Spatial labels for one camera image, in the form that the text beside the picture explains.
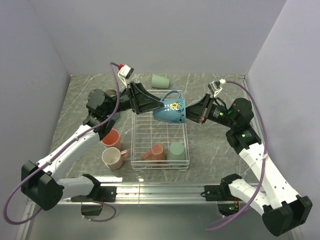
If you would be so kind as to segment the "pale green tumbler cup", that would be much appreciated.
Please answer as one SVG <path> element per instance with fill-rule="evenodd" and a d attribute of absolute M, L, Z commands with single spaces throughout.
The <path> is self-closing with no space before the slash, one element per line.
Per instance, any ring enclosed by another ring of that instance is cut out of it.
<path fill-rule="evenodd" d="M 185 155 L 186 153 L 184 145 L 180 142 L 173 142 L 169 147 L 167 160 L 171 162 L 182 162 L 185 160 Z"/>

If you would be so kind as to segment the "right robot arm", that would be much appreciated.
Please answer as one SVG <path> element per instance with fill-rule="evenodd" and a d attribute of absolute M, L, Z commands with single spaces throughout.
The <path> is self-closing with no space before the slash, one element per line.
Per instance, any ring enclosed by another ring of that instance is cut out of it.
<path fill-rule="evenodd" d="M 196 123 L 210 120 L 229 127 L 226 132 L 229 145 L 259 181 L 257 187 L 252 187 L 237 174 L 222 178 L 220 194 L 224 199 L 235 197 L 244 201 L 246 207 L 262 216 L 265 227 L 276 237 L 306 222 L 313 203 L 288 183 L 267 154 L 267 141 L 261 140 L 250 124 L 254 117 L 251 101 L 241 97 L 225 107 L 206 94 L 186 107 L 186 117 Z"/>

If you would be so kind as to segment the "salmon mug white inside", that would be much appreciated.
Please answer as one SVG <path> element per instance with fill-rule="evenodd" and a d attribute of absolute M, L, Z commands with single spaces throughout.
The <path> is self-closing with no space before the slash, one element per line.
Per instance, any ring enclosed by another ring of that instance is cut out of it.
<path fill-rule="evenodd" d="M 167 159 L 165 150 L 161 144 L 155 144 L 142 157 L 142 161 L 151 161 L 152 164 L 164 164 Z"/>

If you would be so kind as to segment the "light green cup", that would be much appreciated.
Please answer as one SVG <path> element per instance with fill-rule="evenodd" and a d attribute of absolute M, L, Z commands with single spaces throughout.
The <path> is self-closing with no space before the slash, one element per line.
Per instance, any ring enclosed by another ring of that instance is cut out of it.
<path fill-rule="evenodd" d="M 168 89 L 170 86 L 170 80 L 166 77 L 153 74 L 151 78 L 151 87 L 158 89 Z"/>

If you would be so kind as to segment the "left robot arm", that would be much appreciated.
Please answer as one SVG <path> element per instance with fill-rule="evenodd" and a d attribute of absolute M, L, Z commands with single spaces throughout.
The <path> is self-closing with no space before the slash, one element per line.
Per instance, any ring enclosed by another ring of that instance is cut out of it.
<path fill-rule="evenodd" d="M 94 89 L 87 98 L 88 116 L 78 130 L 59 148 L 37 163 L 26 162 L 21 169 L 21 192 L 47 211 L 66 198 L 82 196 L 89 201 L 101 197 L 101 183 L 92 175 L 64 178 L 65 172 L 113 128 L 112 113 L 132 110 L 136 114 L 162 108 L 160 98 L 149 93 L 141 83 L 130 82 L 122 93 L 109 96 Z"/>

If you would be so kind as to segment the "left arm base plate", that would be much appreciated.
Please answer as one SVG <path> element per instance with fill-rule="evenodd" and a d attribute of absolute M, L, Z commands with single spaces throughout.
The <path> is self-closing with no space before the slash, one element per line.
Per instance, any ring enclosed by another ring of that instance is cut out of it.
<path fill-rule="evenodd" d="M 72 202 L 104 202 L 113 203 L 116 200 L 116 186 L 79 186 L 69 191 L 65 196 Z"/>

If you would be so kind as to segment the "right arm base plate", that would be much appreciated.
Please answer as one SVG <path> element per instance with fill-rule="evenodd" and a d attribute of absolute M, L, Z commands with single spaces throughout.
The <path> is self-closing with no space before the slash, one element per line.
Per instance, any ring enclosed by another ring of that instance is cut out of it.
<path fill-rule="evenodd" d="M 240 200 L 238 197 L 231 195 L 228 185 L 205 185 L 204 191 L 200 194 L 207 202 L 227 202 Z"/>

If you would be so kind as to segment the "blue patterned mug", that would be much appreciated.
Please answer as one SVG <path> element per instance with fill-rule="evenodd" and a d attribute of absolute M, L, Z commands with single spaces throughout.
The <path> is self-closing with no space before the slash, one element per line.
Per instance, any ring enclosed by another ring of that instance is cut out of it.
<path fill-rule="evenodd" d="M 172 94 L 177 94 L 176 98 L 167 99 Z M 184 124 L 186 122 L 186 100 L 178 90 L 167 92 L 161 99 L 163 107 L 153 111 L 153 118 L 157 121 Z"/>

